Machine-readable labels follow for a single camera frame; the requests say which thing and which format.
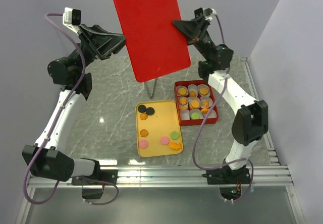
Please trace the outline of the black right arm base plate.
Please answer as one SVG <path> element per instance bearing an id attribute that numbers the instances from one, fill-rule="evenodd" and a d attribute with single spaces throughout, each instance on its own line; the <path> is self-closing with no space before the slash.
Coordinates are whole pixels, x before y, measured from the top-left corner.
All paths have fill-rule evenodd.
<path id="1" fill-rule="evenodd" d="M 207 179 L 208 185 L 238 185 L 250 184 L 252 172 L 244 165 L 238 170 L 232 170 L 226 166 L 221 169 L 208 170 L 202 177 Z"/>

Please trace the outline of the red cookie box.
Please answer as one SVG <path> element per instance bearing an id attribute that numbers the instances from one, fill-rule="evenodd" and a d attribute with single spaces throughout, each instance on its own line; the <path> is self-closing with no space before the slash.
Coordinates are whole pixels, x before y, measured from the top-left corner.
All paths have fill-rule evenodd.
<path id="1" fill-rule="evenodd" d="M 177 81 L 177 82 L 175 82 L 175 86 L 174 86 L 174 94 L 175 94 L 175 103 L 176 103 L 176 106 L 177 106 L 177 112 L 178 112 L 178 117 L 179 117 L 179 123 L 180 123 L 180 126 L 194 126 L 194 125 L 200 125 L 201 123 L 202 123 L 202 121 L 203 121 L 203 119 L 204 119 L 204 117 L 203 117 L 203 119 L 200 119 L 200 120 L 192 120 L 192 119 L 190 119 L 190 120 L 187 120 L 187 121 L 182 121 L 181 119 L 180 119 L 180 110 L 179 110 L 179 106 L 178 106 L 178 96 L 176 95 L 176 87 L 178 86 L 178 85 L 183 85 L 183 86 L 185 86 L 185 87 L 188 87 L 188 85 L 190 85 L 190 84 L 195 84 L 195 85 L 199 85 L 199 84 L 205 84 L 205 85 L 207 85 L 203 80 L 188 80 L 188 81 Z M 210 89 L 210 98 L 213 100 L 213 102 L 215 101 L 215 97 L 214 97 L 214 95 L 213 95 L 213 92 L 212 92 L 212 89 L 211 89 L 211 87 L 209 86 L 209 85 L 207 85 L 208 87 L 209 87 L 209 89 Z M 212 119 L 208 119 L 207 118 L 207 120 L 206 120 L 206 123 L 207 124 L 214 124 L 214 123 L 216 123 L 217 121 L 218 121 L 218 119 L 219 119 L 219 113 L 218 113 L 218 109 L 217 109 L 217 107 L 215 106 L 214 108 L 211 108 L 210 107 L 210 110 L 212 110 L 212 109 L 214 109 L 214 111 L 217 113 L 217 118 L 212 118 Z"/>

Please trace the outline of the red box lid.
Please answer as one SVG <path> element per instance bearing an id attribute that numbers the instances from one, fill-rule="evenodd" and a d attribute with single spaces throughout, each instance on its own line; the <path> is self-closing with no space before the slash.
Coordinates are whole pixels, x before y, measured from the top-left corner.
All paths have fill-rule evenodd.
<path id="1" fill-rule="evenodd" d="M 177 0 L 113 0 L 136 81 L 146 82 L 185 68 L 191 61 Z"/>

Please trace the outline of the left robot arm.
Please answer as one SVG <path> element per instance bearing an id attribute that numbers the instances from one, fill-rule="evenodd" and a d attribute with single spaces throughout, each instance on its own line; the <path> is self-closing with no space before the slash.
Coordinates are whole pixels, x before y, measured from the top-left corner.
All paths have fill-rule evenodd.
<path id="1" fill-rule="evenodd" d="M 92 90 L 92 75 L 85 72 L 86 67 L 96 59 L 106 60 L 117 54 L 125 46 L 126 38 L 98 25 L 81 24 L 76 30 L 78 48 L 48 64 L 53 83 L 61 87 L 59 99 L 44 131 L 33 145 L 25 145 L 22 156 L 33 176 L 60 182 L 83 177 L 95 185 L 101 180 L 99 162 L 65 155 L 67 138 Z"/>

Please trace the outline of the small orange fish cookie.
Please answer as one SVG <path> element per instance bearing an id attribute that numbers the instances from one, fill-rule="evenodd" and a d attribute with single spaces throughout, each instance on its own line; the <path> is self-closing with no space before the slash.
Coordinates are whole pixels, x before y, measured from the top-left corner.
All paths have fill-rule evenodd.
<path id="1" fill-rule="evenodd" d="M 201 109 L 201 112 L 202 112 L 203 114 L 207 114 L 207 113 L 208 113 L 208 111 L 209 111 L 209 109 L 208 109 L 208 108 L 202 108 L 202 109 Z"/>

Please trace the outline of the maple leaf cookie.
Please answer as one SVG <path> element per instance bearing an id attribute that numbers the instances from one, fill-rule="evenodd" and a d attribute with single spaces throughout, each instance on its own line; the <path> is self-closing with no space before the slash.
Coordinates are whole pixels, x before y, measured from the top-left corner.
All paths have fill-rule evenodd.
<path id="1" fill-rule="evenodd" d="M 178 102 L 180 105 L 186 105 L 187 104 L 187 98 L 186 97 L 179 97 Z"/>

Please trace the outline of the beige dotted round cookie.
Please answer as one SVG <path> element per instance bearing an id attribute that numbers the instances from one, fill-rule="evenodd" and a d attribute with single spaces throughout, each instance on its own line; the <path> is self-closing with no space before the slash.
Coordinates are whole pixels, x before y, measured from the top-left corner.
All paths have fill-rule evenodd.
<path id="1" fill-rule="evenodd" d="M 194 99 L 190 102 L 190 108 L 191 109 L 197 109 L 200 108 L 200 103 L 198 100 Z"/>

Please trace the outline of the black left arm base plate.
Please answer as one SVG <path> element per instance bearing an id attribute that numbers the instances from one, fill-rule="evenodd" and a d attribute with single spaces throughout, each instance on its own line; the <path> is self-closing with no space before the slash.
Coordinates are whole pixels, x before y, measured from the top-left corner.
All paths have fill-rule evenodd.
<path id="1" fill-rule="evenodd" d="M 101 170 L 99 174 L 83 177 L 72 177 L 71 185 L 85 186 L 85 185 L 102 185 L 101 182 L 109 182 L 116 184 L 118 178 L 118 170 Z"/>

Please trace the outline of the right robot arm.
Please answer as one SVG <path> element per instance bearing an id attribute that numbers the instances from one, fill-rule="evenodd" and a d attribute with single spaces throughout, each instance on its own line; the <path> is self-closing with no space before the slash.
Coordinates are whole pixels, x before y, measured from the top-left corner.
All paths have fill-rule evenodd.
<path id="1" fill-rule="evenodd" d="M 268 131 L 268 104 L 256 100 L 243 90 L 229 75 L 233 50 L 224 42 L 216 45 L 207 29 L 210 16 L 197 16 L 185 20 L 174 20 L 173 25 L 204 57 L 198 63 L 198 74 L 209 86 L 219 92 L 217 100 L 224 99 L 235 114 L 232 125 L 233 145 L 222 165 L 222 177 L 234 183 L 249 161 L 254 146 Z"/>

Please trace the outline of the steel tongs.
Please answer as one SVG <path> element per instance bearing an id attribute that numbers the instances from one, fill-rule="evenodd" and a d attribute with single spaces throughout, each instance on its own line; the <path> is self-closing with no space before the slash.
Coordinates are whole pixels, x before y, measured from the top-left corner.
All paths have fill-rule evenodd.
<path id="1" fill-rule="evenodd" d="M 158 80 L 158 78 L 155 78 L 153 80 L 146 81 L 143 83 L 144 89 L 145 89 L 145 91 L 147 93 L 147 97 L 149 99 L 152 99 L 154 96 L 157 80 Z"/>

